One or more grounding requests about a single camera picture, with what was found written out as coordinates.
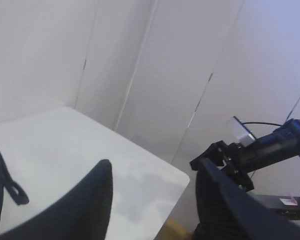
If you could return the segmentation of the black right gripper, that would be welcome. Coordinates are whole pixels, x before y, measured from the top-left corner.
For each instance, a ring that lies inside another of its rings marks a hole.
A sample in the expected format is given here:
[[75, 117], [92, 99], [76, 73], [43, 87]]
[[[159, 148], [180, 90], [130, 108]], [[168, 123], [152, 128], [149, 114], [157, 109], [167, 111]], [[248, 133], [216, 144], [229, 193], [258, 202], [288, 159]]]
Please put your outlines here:
[[189, 163], [191, 169], [197, 171], [199, 162], [203, 159], [209, 159], [217, 167], [223, 167], [222, 172], [245, 192], [254, 189], [248, 172], [240, 162], [239, 148], [236, 143], [231, 143], [230, 145], [226, 145], [224, 141], [212, 143], [202, 154]]

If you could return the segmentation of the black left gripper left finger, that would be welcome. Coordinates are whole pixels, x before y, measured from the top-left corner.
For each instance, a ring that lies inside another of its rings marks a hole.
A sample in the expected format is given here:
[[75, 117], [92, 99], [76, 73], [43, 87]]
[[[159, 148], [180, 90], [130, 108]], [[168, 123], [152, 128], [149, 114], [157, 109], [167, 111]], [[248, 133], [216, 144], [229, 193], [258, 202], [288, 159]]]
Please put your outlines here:
[[112, 202], [112, 164], [103, 159], [62, 198], [0, 240], [104, 240]]

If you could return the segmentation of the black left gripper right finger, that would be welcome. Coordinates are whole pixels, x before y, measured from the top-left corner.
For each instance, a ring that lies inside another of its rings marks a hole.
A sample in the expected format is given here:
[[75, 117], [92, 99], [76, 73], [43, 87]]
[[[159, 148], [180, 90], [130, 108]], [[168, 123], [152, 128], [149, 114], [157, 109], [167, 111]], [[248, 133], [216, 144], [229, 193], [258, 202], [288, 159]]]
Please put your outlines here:
[[210, 159], [193, 160], [191, 168], [199, 218], [194, 240], [300, 240], [300, 226], [250, 197]]

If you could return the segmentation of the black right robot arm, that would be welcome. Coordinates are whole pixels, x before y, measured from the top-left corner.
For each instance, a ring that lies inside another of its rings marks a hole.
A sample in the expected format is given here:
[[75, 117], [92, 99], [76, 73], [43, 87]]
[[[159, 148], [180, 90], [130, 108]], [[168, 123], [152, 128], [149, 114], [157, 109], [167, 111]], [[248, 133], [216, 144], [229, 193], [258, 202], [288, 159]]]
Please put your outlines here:
[[244, 191], [254, 189], [248, 173], [267, 166], [300, 157], [300, 119], [290, 119], [272, 133], [244, 146], [241, 142], [227, 145], [224, 141], [212, 143], [206, 151], [190, 162], [193, 171], [199, 170], [199, 163], [209, 159]]

